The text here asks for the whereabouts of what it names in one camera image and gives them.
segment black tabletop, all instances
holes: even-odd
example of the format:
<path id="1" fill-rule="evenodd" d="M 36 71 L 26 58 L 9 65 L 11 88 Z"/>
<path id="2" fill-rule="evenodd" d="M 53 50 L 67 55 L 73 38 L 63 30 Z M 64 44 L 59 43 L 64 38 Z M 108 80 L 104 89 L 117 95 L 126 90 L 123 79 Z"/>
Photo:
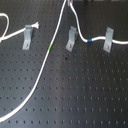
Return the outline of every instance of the black tabletop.
<path id="1" fill-rule="evenodd" d="M 34 86 L 54 34 L 63 0 L 1 0 L 0 12 L 10 18 L 7 34 L 39 22 L 31 46 L 22 50 L 24 35 L 0 44 L 0 117 L 15 109 Z M 105 36 L 128 40 L 127 2 L 74 1 L 85 38 Z M 0 128 L 127 128 L 128 45 L 104 41 L 84 43 L 78 36 L 72 52 L 66 50 L 76 19 L 67 3 L 62 22 L 39 84 L 27 104 Z M 0 35 L 6 19 L 0 17 Z"/>

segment white cable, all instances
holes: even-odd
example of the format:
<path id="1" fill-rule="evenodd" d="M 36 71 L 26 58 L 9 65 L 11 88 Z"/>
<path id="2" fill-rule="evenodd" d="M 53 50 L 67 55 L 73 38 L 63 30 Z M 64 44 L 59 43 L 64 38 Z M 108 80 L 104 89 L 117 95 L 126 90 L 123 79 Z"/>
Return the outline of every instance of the white cable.
<path id="1" fill-rule="evenodd" d="M 5 13 L 0 13 L 0 16 L 4 16 L 7 19 L 7 26 L 6 26 L 4 34 L 0 37 L 0 43 L 1 43 L 2 40 L 7 40 L 7 39 L 9 39 L 9 38 L 11 38 L 11 37 L 13 37 L 17 34 L 20 34 L 20 33 L 24 32 L 25 28 L 20 29 L 20 30 L 8 35 L 8 36 L 5 36 L 5 34 L 7 33 L 7 30 L 8 30 L 8 27 L 9 27 L 9 18 L 8 18 L 7 14 L 5 14 Z M 35 24 L 32 24 L 31 27 L 38 29 L 39 28 L 39 23 L 36 22 Z"/>
<path id="2" fill-rule="evenodd" d="M 81 30 L 80 30 L 80 25 L 79 25 L 79 20 L 78 20 L 78 16 L 77 16 L 77 13 L 72 5 L 72 2 L 70 1 L 70 7 L 71 7 L 71 10 L 73 11 L 75 17 L 76 17 L 76 22 L 77 22 L 77 27 L 78 27 L 78 32 L 79 32 L 79 35 L 80 35 L 80 38 L 82 39 L 83 42 L 92 42 L 92 41 L 96 41 L 96 40 L 105 40 L 106 37 L 104 36 L 98 36 L 98 37 L 95 37 L 95 38 L 92 38 L 92 39 L 85 39 L 82 34 L 81 34 Z M 115 44 L 128 44 L 128 41 L 117 41 L 117 40 L 112 40 L 113 43 Z"/>
<path id="3" fill-rule="evenodd" d="M 37 80 L 36 80 L 36 82 L 35 82 L 35 84 L 34 84 L 34 87 L 32 88 L 32 90 L 31 90 L 31 92 L 29 93 L 29 95 L 27 96 L 27 98 L 26 98 L 17 108 L 15 108 L 12 112 L 10 112 L 10 113 L 8 113 L 7 115 L 5 115 L 5 116 L 3 116 L 3 117 L 0 118 L 0 123 L 2 123 L 3 121 L 9 119 L 9 118 L 12 117 L 14 114 L 16 114 L 20 109 L 22 109 L 23 106 L 28 102 L 28 100 L 30 99 L 30 97 L 31 97 L 32 94 L 34 93 L 34 91 L 35 91 L 35 89 L 36 89 L 36 87 L 37 87 L 37 84 L 38 84 L 38 82 L 39 82 L 39 80 L 40 80 L 40 77 L 41 77 L 42 71 L 43 71 L 43 69 L 44 69 L 44 65 L 45 65 L 45 63 L 46 63 L 46 60 L 47 60 L 47 57 L 48 57 L 48 55 L 49 55 L 50 49 L 51 49 L 51 47 L 52 47 L 52 44 L 53 44 L 53 42 L 54 42 L 54 40 L 55 40 L 55 37 L 56 37 L 56 34 L 57 34 L 57 32 L 58 32 L 58 29 L 59 29 L 59 26 L 60 26 L 60 22 L 61 22 L 61 18 L 62 18 L 62 14 L 63 14 L 63 10 L 64 10 L 64 7 L 65 7 L 65 3 L 66 3 L 66 0 L 64 0 L 64 2 L 63 2 L 62 9 L 61 9 L 60 16 L 59 16 L 59 21 L 58 21 L 58 24 L 57 24 L 57 27 L 56 27 L 54 36 L 53 36 L 52 41 L 51 41 L 51 43 L 50 43 L 50 45 L 49 45 L 48 51 L 47 51 L 46 56 L 45 56 L 45 58 L 44 58 L 43 64 L 42 64 L 42 66 L 41 66 L 41 70 L 40 70 L 39 75 L 38 75 L 38 77 L 37 77 Z"/>
<path id="4" fill-rule="evenodd" d="M 7 30 L 8 30 L 8 27 L 9 27 L 9 18 L 8 18 L 7 14 L 5 14 L 5 13 L 0 13 L 0 16 L 3 16 L 7 19 L 6 29 L 3 33 L 3 35 L 0 37 L 0 43 L 1 43 L 1 41 L 2 41 L 1 38 L 3 38 L 5 36 L 5 34 L 7 33 Z"/>

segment bracket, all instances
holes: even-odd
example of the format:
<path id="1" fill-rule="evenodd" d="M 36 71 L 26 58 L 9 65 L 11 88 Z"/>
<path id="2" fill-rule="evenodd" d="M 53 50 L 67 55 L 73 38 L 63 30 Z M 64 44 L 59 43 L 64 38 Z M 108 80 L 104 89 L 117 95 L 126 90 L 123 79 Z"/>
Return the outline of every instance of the bracket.
<path id="1" fill-rule="evenodd" d="M 114 30 L 112 28 L 107 27 L 106 39 L 105 39 L 103 49 L 108 53 L 110 53 L 110 50 L 111 50 L 113 33 L 114 33 Z"/>
<path id="2" fill-rule="evenodd" d="M 68 51 L 70 51 L 70 52 L 72 51 L 74 44 L 75 44 L 75 41 L 77 39 L 77 36 L 78 36 L 77 29 L 71 26 L 71 28 L 69 30 L 69 40 L 68 40 L 68 43 L 66 45 L 66 49 Z"/>
<path id="3" fill-rule="evenodd" d="M 68 1 L 68 6 L 70 5 L 70 0 L 67 0 Z M 73 0 L 71 0 L 72 1 L 72 4 L 73 4 Z"/>
<path id="4" fill-rule="evenodd" d="M 32 30 L 33 28 L 31 27 L 31 25 L 25 25 L 23 50 L 29 50 L 31 44 Z"/>

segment white wire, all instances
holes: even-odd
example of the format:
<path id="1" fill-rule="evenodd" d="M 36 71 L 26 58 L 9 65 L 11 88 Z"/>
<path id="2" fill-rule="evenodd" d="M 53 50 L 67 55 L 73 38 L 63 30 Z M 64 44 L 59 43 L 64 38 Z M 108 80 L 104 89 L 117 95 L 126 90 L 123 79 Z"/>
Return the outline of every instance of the white wire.
<path id="1" fill-rule="evenodd" d="M 1 43 L 2 38 L 3 38 L 3 37 L 5 36 L 5 34 L 7 33 L 7 30 L 8 30 L 8 27 L 9 27 L 9 18 L 8 18 L 7 14 L 5 14 L 5 13 L 0 13 L 0 16 L 3 16 L 3 17 L 5 17 L 5 18 L 7 19 L 6 29 L 5 29 L 5 31 L 4 31 L 4 33 L 3 33 L 3 35 L 0 37 L 0 43 Z"/>
<path id="2" fill-rule="evenodd" d="M 65 3 L 66 3 L 66 0 L 64 0 L 64 2 L 63 2 L 62 9 L 61 9 L 60 16 L 59 16 L 59 21 L 58 21 L 58 24 L 57 24 L 57 27 L 56 27 L 54 36 L 53 36 L 53 38 L 52 38 L 52 41 L 51 41 L 51 43 L 50 43 L 50 47 L 51 47 L 51 45 L 53 44 L 53 42 L 54 42 L 54 40 L 55 40 L 55 37 L 56 37 L 56 34 L 57 34 L 57 32 L 58 32 L 58 29 L 59 29 L 59 26 L 60 26 L 60 22 L 61 22 L 61 18 L 62 18 L 62 14 L 63 14 L 63 10 L 64 10 L 64 7 L 65 7 Z M 41 66 L 41 70 L 40 70 L 39 75 L 38 75 L 38 77 L 37 77 L 37 80 L 36 80 L 36 82 L 35 82 L 35 84 L 34 84 L 34 87 L 33 87 L 32 90 L 31 90 L 31 92 L 29 93 L 29 95 L 28 95 L 28 96 L 26 97 L 26 99 L 25 99 L 17 108 L 15 108 L 12 112 L 10 112 L 10 113 L 8 113 L 7 115 L 1 117 L 1 118 L 0 118 L 0 123 L 2 123 L 3 121 L 9 119 L 10 117 L 12 117 L 12 116 L 13 116 L 14 114 L 16 114 L 20 109 L 22 109 L 23 106 L 28 102 L 28 100 L 30 99 L 30 97 L 32 96 L 32 94 L 34 93 L 34 91 L 35 91 L 35 89 L 36 89 L 36 87 L 37 87 L 37 84 L 38 84 L 39 79 L 40 79 L 40 77 L 41 77 L 42 71 L 43 71 L 43 69 L 44 69 L 44 65 L 45 65 L 46 60 L 47 60 L 47 57 L 48 57 L 48 55 L 49 55 L 49 51 L 50 51 L 50 50 L 48 49 L 48 51 L 47 51 L 47 53 L 46 53 L 46 56 L 45 56 L 45 58 L 44 58 L 43 64 L 42 64 L 42 66 Z"/>
<path id="3" fill-rule="evenodd" d="M 14 32 L 14 33 L 12 33 L 12 34 L 10 34 L 10 35 L 8 35 L 8 36 L 5 36 L 5 34 L 7 33 L 7 30 L 8 30 L 8 27 L 9 27 L 9 17 L 8 17 L 7 14 L 5 14 L 5 13 L 0 13 L 0 16 L 4 16 L 4 17 L 6 17 L 6 19 L 7 19 L 6 29 L 5 29 L 5 31 L 4 31 L 4 34 L 0 37 L 0 43 L 1 43 L 1 41 L 3 41 L 3 40 L 7 40 L 7 39 L 9 39 L 9 38 L 11 38 L 11 37 L 13 37 L 13 36 L 15 36 L 15 35 L 17 35 L 17 34 L 20 34 L 20 33 L 24 32 L 25 28 L 20 29 L 20 30 L 18 30 L 18 31 L 16 31 L 16 32 Z M 32 24 L 31 27 L 38 29 L 38 28 L 39 28 L 39 23 L 36 22 L 35 24 Z"/>
<path id="4" fill-rule="evenodd" d="M 80 35 L 80 38 L 83 40 L 83 42 L 89 42 L 89 40 L 85 39 L 82 34 L 81 34 L 81 30 L 80 30 L 80 25 L 79 25 L 79 19 L 78 19 L 78 16 L 77 16 L 77 13 L 72 5 L 72 2 L 70 2 L 70 7 L 71 7 L 71 10 L 73 11 L 75 17 L 76 17 L 76 22 L 77 22 L 77 27 L 78 27 L 78 32 L 79 32 L 79 35 Z M 96 40 L 105 40 L 106 37 L 104 36 L 98 36 L 98 37 L 95 37 L 95 38 L 92 38 L 90 39 L 91 42 L 92 41 L 96 41 Z M 117 40 L 112 40 L 113 43 L 115 44 L 121 44 L 121 45 L 124 45 L 124 44 L 128 44 L 128 41 L 117 41 Z"/>

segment metal clip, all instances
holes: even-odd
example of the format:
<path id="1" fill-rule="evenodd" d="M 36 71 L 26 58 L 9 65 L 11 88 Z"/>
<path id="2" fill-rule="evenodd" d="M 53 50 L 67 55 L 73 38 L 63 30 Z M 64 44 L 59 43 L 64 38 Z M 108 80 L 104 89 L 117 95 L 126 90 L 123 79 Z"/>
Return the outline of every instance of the metal clip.
<path id="1" fill-rule="evenodd" d="M 77 39 L 77 36 L 78 36 L 77 29 L 71 26 L 71 30 L 69 30 L 69 40 L 68 40 L 68 43 L 66 45 L 66 49 L 68 51 L 70 51 L 70 52 L 72 51 L 74 44 L 75 44 L 75 41 Z"/>
<path id="2" fill-rule="evenodd" d="M 31 27 L 31 25 L 25 25 L 23 50 L 29 50 L 32 30 L 33 28 Z"/>
<path id="3" fill-rule="evenodd" d="M 112 39 L 113 39 L 113 33 L 114 33 L 114 30 L 107 27 L 107 31 L 106 31 L 106 39 L 105 39 L 105 43 L 104 43 L 104 47 L 103 49 L 110 53 L 110 50 L 111 50 L 111 46 L 112 46 Z"/>

